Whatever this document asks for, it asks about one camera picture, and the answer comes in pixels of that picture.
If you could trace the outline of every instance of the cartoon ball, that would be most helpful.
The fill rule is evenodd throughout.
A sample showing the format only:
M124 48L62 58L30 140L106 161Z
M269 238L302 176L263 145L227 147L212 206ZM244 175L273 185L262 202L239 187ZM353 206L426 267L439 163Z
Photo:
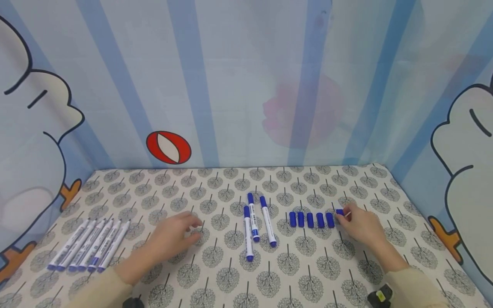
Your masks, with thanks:
M171 165L183 164L190 159L192 149L188 142L175 133L157 131L147 136L147 148L155 158Z

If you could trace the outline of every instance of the blue stripe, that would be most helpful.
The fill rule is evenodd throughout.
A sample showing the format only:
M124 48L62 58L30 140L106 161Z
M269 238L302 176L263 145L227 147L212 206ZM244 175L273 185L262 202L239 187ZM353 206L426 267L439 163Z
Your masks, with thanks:
M168 9L204 166L219 167L195 1L168 0Z
M452 104L450 96L457 96L466 87L474 84L483 71L483 68L486 67L493 58L492 33L493 13L489 16L478 36L472 43L471 48L467 52L467 55L472 56L473 59L467 56L464 58L437 103L423 122L418 133L414 136L404 154L402 154L392 168L392 174L397 181L402 181L406 177L409 169L421 154L424 147L430 143L431 133L435 127L447 120L447 113Z
M317 106L318 81L332 0L309 0L298 98L287 156L288 166L302 166Z
M15 29L22 35L24 41L26 41L33 57L33 68L44 69L56 73L10 1L5 1L0 6L0 14L15 27ZM84 110L77 106L73 98L71 105L77 107L82 113L84 113ZM80 143L80 147L84 149L84 154L91 161L93 168L115 168L113 161L109 157L108 153L106 153L103 145L99 142L96 134L89 126L89 123L87 123L87 120L71 132L70 135L73 135L75 140Z
M76 2L152 166L166 167L167 164L155 158L147 150L145 142L153 130L100 1L76 0Z
M390 70L416 0L396 1L365 104L351 134L343 165L357 165L377 122Z

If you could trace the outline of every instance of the orange duck foot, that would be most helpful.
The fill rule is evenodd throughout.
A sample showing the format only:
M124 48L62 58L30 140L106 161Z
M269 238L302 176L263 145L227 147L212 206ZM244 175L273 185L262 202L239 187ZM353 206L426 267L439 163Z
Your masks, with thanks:
M18 252L12 248L7 249L7 251L3 254L7 259L7 265L0 270L0 283L14 275L15 271L26 260L35 246L36 244L31 242L27 244L21 252Z
M60 195L62 195L65 201L60 207L60 211L63 212L69 206L72 199L79 192L81 186L82 186L82 181L80 180L80 178L75 180L70 188L68 188L67 185L65 185L65 183L62 185L62 188L60 189Z
M453 230L451 232L445 231L445 228L442 224L433 216L428 217L433 230L435 231L438 238L443 242L445 247L450 251L454 259L462 264L462 257L457 251L457 246L460 244L460 237L457 230Z

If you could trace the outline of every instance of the black object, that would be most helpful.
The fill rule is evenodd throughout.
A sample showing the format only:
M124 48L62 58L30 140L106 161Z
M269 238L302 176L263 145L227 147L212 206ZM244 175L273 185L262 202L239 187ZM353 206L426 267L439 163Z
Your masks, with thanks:
M384 284L380 290L368 294L367 299L373 308L390 308L392 294L392 289L387 284Z
M123 308L145 308L140 297L130 297L123 302Z

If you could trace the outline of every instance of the right hand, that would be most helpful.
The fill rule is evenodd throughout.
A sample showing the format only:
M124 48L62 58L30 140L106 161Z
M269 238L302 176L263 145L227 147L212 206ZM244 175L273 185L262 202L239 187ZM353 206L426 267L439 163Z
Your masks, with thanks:
M350 203L343 209L344 215L351 212L348 217L336 215L337 220L344 230L355 240L368 247L387 241L384 228L378 217L372 213L360 209L356 203Z

